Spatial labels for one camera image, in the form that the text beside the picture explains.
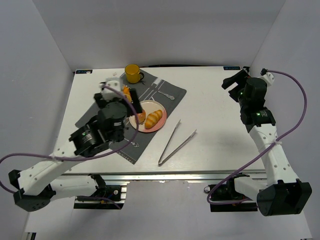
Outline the sesame bun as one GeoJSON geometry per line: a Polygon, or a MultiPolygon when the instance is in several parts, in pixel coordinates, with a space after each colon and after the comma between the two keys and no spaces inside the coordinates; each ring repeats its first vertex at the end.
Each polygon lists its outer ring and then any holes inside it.
{"type": "Polygon", "coordinates": [[[143,124],[146,120],[146,117],[147,117],[146,111],[144,109],[142,109],[142,112],[138,113],[137,117],[138,117],[138,123],[143,124]]]}

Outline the striped croissant bread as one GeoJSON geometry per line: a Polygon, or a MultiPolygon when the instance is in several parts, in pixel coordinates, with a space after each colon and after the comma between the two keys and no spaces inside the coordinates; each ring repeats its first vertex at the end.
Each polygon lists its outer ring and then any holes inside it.
{"type": "Polygon", "coordinates": [[[160,121],[162,116],[163,116],[163,112],[160,109],[154,112],[151,112],[145,119],[144,127],[146,129],[151,129],[160,121]]]}

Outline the metal tongs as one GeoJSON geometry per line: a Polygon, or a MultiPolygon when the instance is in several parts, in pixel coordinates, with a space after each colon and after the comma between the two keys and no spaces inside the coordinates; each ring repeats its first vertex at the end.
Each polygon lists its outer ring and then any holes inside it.
{"type": "Polygon", "coordinates": [[[176,144],[174,147],[171,147],[177,132],[180,129],[181,120],[177,122],[172,133],[170,134],[162,152],[158,159],[157,166],[163,166],[168,160],[170,160],[178,151],[180,151],[187,143],[189,143],[197,133],[197,129],[195,129],[189,136],[185,137],[179,144],[176,144]]]}

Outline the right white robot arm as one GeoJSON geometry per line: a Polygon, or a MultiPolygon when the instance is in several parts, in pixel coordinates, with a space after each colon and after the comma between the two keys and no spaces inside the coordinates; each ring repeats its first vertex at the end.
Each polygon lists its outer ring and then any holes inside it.
{"type": "Polygon", "coordinates": [[[240,119],[253,139],[262,160],[267,184],[263,185],[238,172],[226,185],[232,198],[229,204],[237,204],[238,195],[256,202],[263,216],[300,214],[312,194],[311,185],[302,182],[292,169],[277,133],[272,112],[265,106],[267,88],[274,76],[264,69],[260,77],[251,77],[242,69],[223,80],[222,88],[232,84],[229,96],[239,103],[240,119]]]}

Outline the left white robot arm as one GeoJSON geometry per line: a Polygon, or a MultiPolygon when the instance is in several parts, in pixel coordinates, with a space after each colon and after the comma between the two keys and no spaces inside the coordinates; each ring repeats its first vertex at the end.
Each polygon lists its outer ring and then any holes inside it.
{"type": "Polygon", "coordinates": [[[124,120],[136,118],[142,112],[137,91],[131,88],[129,93],[130,99],[120,90],[103,84],[101,92],[94,95],[97,114],[72,133],[63,146],[50,155],[32,154],[41,161],[26,170],[9,172],[10,184],[16,188],[15,205],[34,212],[54,200],[76,197],[80,201],[109,202],[119,208],[120,197],[101,175],[90,173],[80,178],[61,178],[61,175],[77,164],[118,152],[107,150],[110,144],[125,139],[124,120]]]}

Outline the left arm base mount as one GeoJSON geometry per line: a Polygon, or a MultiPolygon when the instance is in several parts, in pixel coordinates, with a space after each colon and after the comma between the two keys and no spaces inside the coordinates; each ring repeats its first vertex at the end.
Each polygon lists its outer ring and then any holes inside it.
{"type": "Polygon", "coordinates": [[[96,183],[96,190],[89,196],[77,196],[74,209],[83,210],[121,210],[124,206],[125,187],[120,184],[107,184],[101,175],[89,175],[96,183]]]}

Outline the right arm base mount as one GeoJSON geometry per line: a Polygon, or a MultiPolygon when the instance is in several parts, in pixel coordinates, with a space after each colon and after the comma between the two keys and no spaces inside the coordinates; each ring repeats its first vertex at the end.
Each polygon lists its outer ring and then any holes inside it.
{"type": "MultiPolygon", "coordinates": [[[[247,197],[235,191],[234,179],[239,177],[249,177],[247,174],[237,174],[224,184],[219,186],[214,193],[211,194],[210,200],[212,202],[228,202],[244,200],[247,197]]],[[[223,205],[210,205],[211,213],[231,213],[231,212],[257,212],[257,204],[253,201],[244,201],[241,203],[223,204],[223,205]]]]}

